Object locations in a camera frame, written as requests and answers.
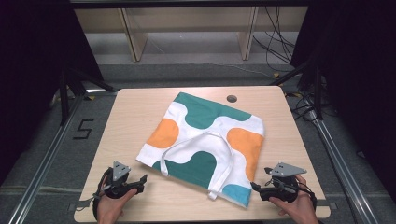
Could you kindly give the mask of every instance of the floor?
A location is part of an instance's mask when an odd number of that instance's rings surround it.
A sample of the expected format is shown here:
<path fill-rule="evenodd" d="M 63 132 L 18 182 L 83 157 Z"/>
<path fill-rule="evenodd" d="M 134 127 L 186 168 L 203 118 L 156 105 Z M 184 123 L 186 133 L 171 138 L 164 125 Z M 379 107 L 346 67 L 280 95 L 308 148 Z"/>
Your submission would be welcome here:
<path fill-rule="evenodd" d="M 285 33 L 282 35 L 289 42 L 295 43 L 298 33 Z M 271 40 L 268 34 L 255 34 L 255 37 L 264 46 L 267 46 L 271 41 L 271 49 L 286 58 L 289 56 L 289 53 L 284 52 L 282 45 Z M 209 64 L 212 67 L 231 67 L 244 73 L 260 74 L 268 78 L 273 78 L 276 74 L 285 74 L 292 69 L 291 66 L 278 57 L 267 53 L 256 41 L 252 43 L 249 60 L 242 61 L 236 34 L 234 33 L 150 34 L 143 57 L 138 63 L 134 63 L 131 60 L 132 57 L 124 34 L 87 34 L 87 38 L 98 64 L 109 79 L 111 79 L 111 75 L 106 71 L 109 67 L 114 68 L 112 65 L 136 65 L 140 66 L 138 68 L 142 68 L 144 65 L 150 64 L 191 64 L 194 66 Z M 268 64 L 272 68 L 281 69 L 282 71 L 255 69 L 257 64 Z M 297 92 L 296 81 L 298 81 L 298 78 L 297 76 L 285 84 L 283 87 L 285 93 Z M 97 116 L 108 114 L 114 97 L 114 95 L 99 95 L 96 97 L 96 102 L 100 101 L 101 104 L 98 105 L 93 105 L 91 101 L 84 101 L 75 115 L 77 120 L 83 119 L 84 116 L 92 115 L 93 110 L 102 112 L 98 113 L 100 115 Z M 301 99 L 299 97 L 289 97 L 290 108 L 299 105 Z M 36 139 L 32 143 L 32 151 L 21 155 L 21 159 L 14 167 L 12 174 L 9 175 L 2 186 L 0 190 L 0 210 L 3 212 L 0 214 L 0 223 L 6 223 L 10 219 L 10 215 L 13 214 L 22 194 L 31 183 L 37 169 L 39 169 L 40 162 L 43 161 L 43 158 L 48 154 L 49 148 L 52 147 L 52 139 L 59 132 L 59 107 L 59 102 L 57 102 L 55 97 L 52 112 L 48 113 L 45 122 L 40 127 L 40 132 L 37 133 Z M 336 111 L 333 108 L 326 108 L 324 112 L 325 124 L 312 125 L 312 122 L 305 122 L 302 119 L 296 120 L 308 154 L 318 174 L 318 179 L 332 209 L 331 216 L 323 221 L 325 223 L 392 223 L 396 219 L 394 202 L 384 191 L 379 180 L 376 179 L 370 165 L 364 158 L 356 155 L 359 148 L 349 136 L 342 121 L 334 116 Z M 96 127 L 103 130 L 106 126 L 106 118 L 99 117 L 95 120 L 99 120 L 95 124 Z M 78 125 L 78 122 L 73 122 L 70 130 L 76 130 Z M 325 132 L 328 131 L 331 135 L 331 141 L 323 143 L 323 138 L 320 137 L 315 126 L 324 128 Z M 71 138 L 71 136 L 76 134 L 69 130 L 64 131 L 65 138 Z M 92 139 L 100 139 L 101 136 L 100 133 L 94 132 L 92 132 L 92 135 Z M 76 142 L 64 142 L 62 147 L 67 147 L 68 150 L 60 150 L 55 155 L 53 163 L 49 165 L 50 170 L 45 174 L 46 178 L 38 186 L 39 193 L 37 197 L 26 207 L 26 210 L 30 211 L 23 218 L 24 223 L 74 223 L 73 213 L 76 200 L 78 200 L 81 193 L 81 185 L 74 184 L 74 181 L 78 179 L 83 183 L 97 144 L 97 141 L 90 140 L 81 148 L 81 146 L 76 145 Z M 343 186 L 347 186 L 347 184 L 340 184 L 343 183 L 343 180 L 340 180 L 336 174 L 337 171 L 332 166 L 332 160 L 327 155 L 329 150 L 326 147 L 335 148 L 335 151 L 340 152 L 341 161 L 346 166 L 344 168 L 350 171 L 350 177 L 356 182 L 354 189 L 346 189 L 345 193 Z M 80 167 L 76 167 L 72 160 L 77 161 Z M 368 203 L 368 208 L 371 209 L 370 214 L 367 215 L 366 211 L 359 206 L 360 203 L 364 203 L 364 200 L 361 202 L 353 200 L 355 197 L 353 193 L 361 193 L 363 199 Z M 292 222 L 283 220 L 279 222 L 264 221 L 263 223 Z"/>

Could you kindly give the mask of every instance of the table surface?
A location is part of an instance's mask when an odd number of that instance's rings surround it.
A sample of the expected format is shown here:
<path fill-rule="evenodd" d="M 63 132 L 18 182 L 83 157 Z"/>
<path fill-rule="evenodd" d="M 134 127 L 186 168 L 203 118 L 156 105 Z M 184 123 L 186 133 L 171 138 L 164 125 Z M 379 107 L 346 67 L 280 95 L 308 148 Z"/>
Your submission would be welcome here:
<path fill-rule="evenodd" d="M 280 217 L 278 208 L 263 202 L 253 191 L 248 208 L 242 208 L 220 197 L 212 201 L 207 190 L 173 177 L 166 177 L 135 160 L 141 147 L 149 139 L 170 103 L 181 92 L 246 111 L 262 118 L 265 137 L 255 183 L 263 185 L 271 179 L 263 168 L 274 168 L 283 161 L 307 170 L 307 180 L 319 201 L 325 200 L 317 175 L 309 160 L 303 140 L 279 87 L 202 87 L 127 89 L 119 91 L 105 131 L 94 157 L 80 199 L 87 200 L 96 192 L 97 184 L 107 167 L 119 161 L 132 168 L 128 183 L 148 175 L 145 191 L 136 195 L 124 207 L 119 221 L 209 221 L 209 220 L 265 220 Z M 227 102 L 235 95 L 235 103 Z M 317 216 L 328 217 L 330 208 L 318 206 Z M 77 222 L 94 222 L 91 208 L 75 213 Z"/>

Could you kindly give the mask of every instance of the bag handle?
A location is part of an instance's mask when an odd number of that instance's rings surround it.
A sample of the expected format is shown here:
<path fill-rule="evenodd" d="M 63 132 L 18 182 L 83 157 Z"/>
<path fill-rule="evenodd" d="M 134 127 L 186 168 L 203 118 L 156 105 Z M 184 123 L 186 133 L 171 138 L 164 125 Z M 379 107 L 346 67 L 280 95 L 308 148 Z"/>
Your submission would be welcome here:
<path fill-rule="evenodd" d="M 224 172 L 221 174 L 221 176 L 219 177 L 219 179 L 213 184 L 212 188 L 209 189 L 209 191 L 210 191 L 210 192 L 209 192 L 209 195 L 208 195 L 209 198 L 212 199 L 212 200 L 215 200 L 216 197 L 217 197 L 217 193 L 219 193 L 219 191 L 221 190 L 221 187 L 223 186 L 223 184 L 224 184 L 224 182 L 226 181 L 227 177 L 230 175 L 231 170 L 233 169 L 233 150 L 232 150 L 230 144 L 226 141 L 226 138 L 224 138 L 220 133 L 216 133 L 216 132 L 204 132 L 204 133 L 200 133 L 200 134 L 194 136 L 193 138 L 190 138 L 190 139 L 181 141 L 181 142 L 175 144 L 174 146 L 171 146 L 171 147 L 169 147 L 168 149 L 166 149 L 166 151 L 165 151 L 165 152 L 162 154 L 162 156 L 161 156 L 161 161 L 160 161 L 161 173 L 162 173 L 163 175 L 165 175 L 165 176 L 169 176 L 169 171 L 168 171 L 168 168 L 166 167 L 166 163 L 165 163 L 165 157 L 166 157 L 166 154 L 167 154 L 170 150 L 174 149 L 176 146 L 178 146 L 178 145 L 180 145 L 180 144 L 182 144 L 182 143 L 191 141 L 191 140 L 193 140 L 193 139 L 195 139 L 195 138 L 198 138 L 199 136 L 202 136 L 202 135 L 204 135 L 204 134 L 211 134 L 211 135 L 215 135 L 215 136 L 217 136 L 217 137 L 220 137 L 220 138 L 224 141 L 224 143 L 227 145 L 227 148 L 228 148 L 227 151 L 229 152 L 229 157 L 230 157 L 230 159 L 231 159 L 231 161 L 228 162 L 227 168 L 226 168 L 226 169 L 224 170 Z"/>

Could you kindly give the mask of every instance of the cloth bag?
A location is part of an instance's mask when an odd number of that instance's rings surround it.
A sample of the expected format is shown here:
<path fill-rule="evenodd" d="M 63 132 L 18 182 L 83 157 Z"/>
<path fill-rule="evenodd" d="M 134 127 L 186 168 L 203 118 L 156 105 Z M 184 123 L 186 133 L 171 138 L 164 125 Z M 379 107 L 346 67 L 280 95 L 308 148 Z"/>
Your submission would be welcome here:
<path fill-rule="evenodd" d="M 136 159 L 248 207 L 263 139 L 260 118 L 181 92 Z"/>

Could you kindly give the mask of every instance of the human hand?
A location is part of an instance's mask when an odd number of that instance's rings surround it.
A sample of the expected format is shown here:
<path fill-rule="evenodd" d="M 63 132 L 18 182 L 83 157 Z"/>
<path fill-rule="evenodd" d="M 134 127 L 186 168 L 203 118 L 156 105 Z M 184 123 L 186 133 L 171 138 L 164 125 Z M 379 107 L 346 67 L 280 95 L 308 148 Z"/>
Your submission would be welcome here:
<path fill-rule="evenodd" d="M 300 175 L 296 176 L 300 188 L 306 189 L 306 180 Z M 279 211 L 280 216 L 288 214 L 298 224 L 316 224 L 318 223 L 314 206 L 308 193 L 299 190 L 296 200 L 292 203 L 283 202 L 282 200 L 270 197 L 269 201 L 278 206 L 282 210 Z"/>
<path fill-rule="evenodd" d="M 113 224 L 119 216 L 123 216 L 123 206 L 137 193 L 137 189 L 130 189 L 125 195 L 118 199 L 107 197 L 103 192 L 97 209 L 99 224 Z"/>

